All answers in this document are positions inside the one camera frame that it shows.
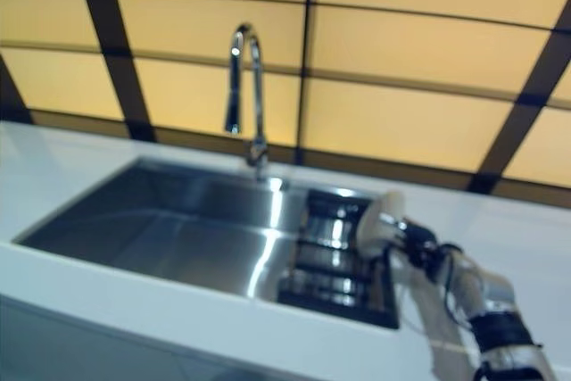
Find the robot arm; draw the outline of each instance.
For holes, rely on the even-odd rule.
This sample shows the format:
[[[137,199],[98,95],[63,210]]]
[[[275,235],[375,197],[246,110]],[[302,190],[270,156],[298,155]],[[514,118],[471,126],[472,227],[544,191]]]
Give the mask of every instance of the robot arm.
[[[516,306],[511,283],[482,269],[454,244],[439,244],[427,228],[406,219],[400,193],[388,193],[373,202],[357,228],[362,257],[375,258],[387,247],[404,252],[409,262],[424,270],[433,283],[444,288],[464,313],[480,348],[481,366],[474,379],[489,381],[556,381],[542,347],[534,343]]]

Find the faucet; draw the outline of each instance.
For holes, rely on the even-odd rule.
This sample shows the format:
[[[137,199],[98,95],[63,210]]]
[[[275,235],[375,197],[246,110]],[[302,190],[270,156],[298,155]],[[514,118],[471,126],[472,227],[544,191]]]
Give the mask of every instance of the faucet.
[[[240,133],[240,89],[242,79],[242,53],[244,44],[250,43],[250,52],[253,64],[253,95],[254,112],[256,120],[256,135],[249,145],[246,153],[246,162],[255,167],[256,178],[261,179],[263,167],[268,162],[268,143],[264,136],[263,103],[261,74],[261,48],[256,30],[250,23],[238,26],[232,36],[230,46],[230,94],[228,98],[228,110],[224,129],[231,134]]]

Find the sink basin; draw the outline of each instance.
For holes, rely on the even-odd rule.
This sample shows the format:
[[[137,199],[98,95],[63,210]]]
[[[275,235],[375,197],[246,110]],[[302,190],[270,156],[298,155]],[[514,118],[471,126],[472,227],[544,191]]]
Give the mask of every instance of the sink basin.
[[[140,161],[21,243],[224,292],[274,299],[307,191],[278,178]]]
[[[354,230],[370,198],[138,160],[18,244],[225,293],[395,327],[386,261]]]

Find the white countertop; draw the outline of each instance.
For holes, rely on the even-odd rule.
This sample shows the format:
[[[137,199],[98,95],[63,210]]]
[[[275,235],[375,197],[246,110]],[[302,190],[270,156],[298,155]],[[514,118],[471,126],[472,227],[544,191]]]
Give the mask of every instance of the white countertop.
[[[107,327],[305,377],[359,381],[459,380],[474,344],[454,337],[443,311],[430,339],[402,293],[401,329],[379,327],[271,302],[217,293],[42,253],[12,240],[139,156],[216,170],[243,159],[166,145],[10,122],[0,124],[0,294]],[[408,215],[441,241],[454,241],[482,266],[507,276],[534,340],[560,381],[571,381],[571,211],[430,186],[272,163],[272,174],[383,193],[402,190]]]

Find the wall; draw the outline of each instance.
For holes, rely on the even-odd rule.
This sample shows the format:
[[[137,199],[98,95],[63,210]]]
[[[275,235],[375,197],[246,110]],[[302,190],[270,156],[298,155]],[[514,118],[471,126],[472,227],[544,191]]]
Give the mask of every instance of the wall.
[[[250,21],[273,159],[571,206],[571,0],[0,0],[0,13],[4,119],[241,152],[221,124],[229,39]]]

